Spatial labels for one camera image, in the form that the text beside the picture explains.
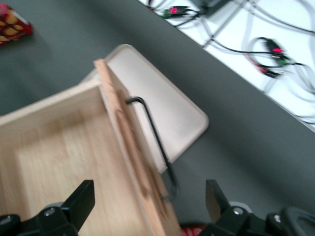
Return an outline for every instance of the beige plastic tray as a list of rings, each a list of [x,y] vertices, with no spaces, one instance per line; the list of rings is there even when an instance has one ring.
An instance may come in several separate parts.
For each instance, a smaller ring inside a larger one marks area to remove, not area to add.
[[[118,46],[106,61],[129,93],[147,102],[168,158],[174,162],[207,129],[206,114],[132,46]],[[83,81],[98,77],[93,70]],[[163,172],[166,167],[143,108],[136,104],[135,109],[156,166]]]

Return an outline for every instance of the red packaging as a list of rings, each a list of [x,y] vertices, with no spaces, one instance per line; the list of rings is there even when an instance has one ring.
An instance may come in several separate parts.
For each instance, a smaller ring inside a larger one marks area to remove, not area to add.
[[[7,4],[0,4],[0,46],[32,32],[32,26],[27,20]]]
[[[197,236],[204,228],[204,225],[191,225],[182,227],[182,236]]]

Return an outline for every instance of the wooden plank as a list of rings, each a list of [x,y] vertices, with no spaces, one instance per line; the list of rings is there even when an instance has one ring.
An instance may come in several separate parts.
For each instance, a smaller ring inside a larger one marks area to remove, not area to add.
[[[31,104],[0,119],[0,140],[22,134],[47,124],[91,102],[101,101],[99,83],[92,81],[75,86],[42,101]]]
[[[120,131],[119,135],[122,137],[131,165],[133,164],[133,174],[135,178],[138,179],[136,185],[139,192],[142,193],[140,200],[146,210],[153,233],[157,236],[180,235],[179,224],[172,204],[164,204],[160,200],[160,194],[167,195],[167,191],[153,162],[152,155],[148,144],[145,141],[135,110],[131,106],[130,109],[128,109],[130,110],[130,113],[127,112],[123,105],[124,103],[121,103],[123,98],[121,97],[119,99],[115,94],[116,91],[119,90],[124,94],[124,97],[129,97],[129,93],[116,75],[110,70],[110,68],[107,67],[104,60],[100,59],[96,61],[95,65],[103,80],[102,83],[106,85],[104,90],[107,90],[106,93],[109,94],[105,98],[105,101],[107,99],[115,100],[114,102],[109,101],[108,105],[113,106],[113,104],[115,104],[115,107],[112,110],[113,120],[115,122],[114,125],[118,125],[118,129]],[[144,146],[146,153],[144,153],[140,146]],[[148,164],[149,162],[147,159],[143,158],[144,156],[150,159],[151,166]]]
[[[25,220],[93,179],[96,204],[81,236],[150,235],[102,102],[2,140],[0,162],[0,215]]]

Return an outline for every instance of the wood grain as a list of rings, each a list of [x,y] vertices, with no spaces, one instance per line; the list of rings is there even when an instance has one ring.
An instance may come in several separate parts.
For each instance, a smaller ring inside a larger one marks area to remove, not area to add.
[[[93,179],[96,203],[81,236],[179,235],[135,111],[127,118],[116,93],[128,92],[105,61],[95,65],[102,81],[0,118],[0,215],[29,219]]]
[[[124,98],[130,97],[128,90],[102,59],[95,62],[102,78],[107,109],[113,116],[113,126],[117,125],[117,135],[131,162],[132,174],[138,182],[136,187],[143,193],[140,201],[148,216],[153,234],[157,236],[177,236],[181,234],[180,227],[170,202],[162,203],[160,196],[166,196],[163,180],[153,161],[148,143],[132,105],[126,106]]]
[[[0,162],[0,215],[25,220],[93,179],[96,204],[81,236],[150,235],[102,103],[0,142]]]

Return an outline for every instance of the black metal handle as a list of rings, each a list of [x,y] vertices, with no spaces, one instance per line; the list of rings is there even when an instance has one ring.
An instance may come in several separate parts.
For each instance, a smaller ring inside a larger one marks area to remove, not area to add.
[[[155,138],[157,140],[157,144],[159,146],[159,149],[161,151],[161,154],[164,158],[164,161],[165,161],[165,164],[166,164],[166,167],[167,167],[167,173],[168,173],[168,176],[171,180],[171,183],[172,183],[172,188],[169,192],[169,195],[168,196],[162,196],[162,199],[163,200],[169,200],[169,201],[172,201],[174,200],[178,195],[179,195],[179,192],[180,192],[180,189],[179,189],[179,184],[178,184],[178,181],[177,181],[177,178],[175,176],[175,173],[174,173],[174,170],[173,170],[173,166],[172,166],[172,163],[169,162],[167,156],[166,156],[166,153],[164,151],[164,148],[163,148],[163,145],[162,145],[162,142],[159,138],[159,135],[158,135],[158,131],[154,125],[154,122],[153,122],[153,119],[152,119],[152,116],[150,114],[150,111],[149,111],[149,108],[146,104],[146,102],[144,101],[143,98],[141,97],[131,97],[131,98],[128,98],[126,100],[126,103],[127,104],[131,104],[133,102],[139,102],[142,104],[144,110],[145,110],[145,113],[147,115],[147,118],[149,119],[149,122],[150,122],[150,125],[151,125],[151,128],[153,130],[153,133],[155,135]]]

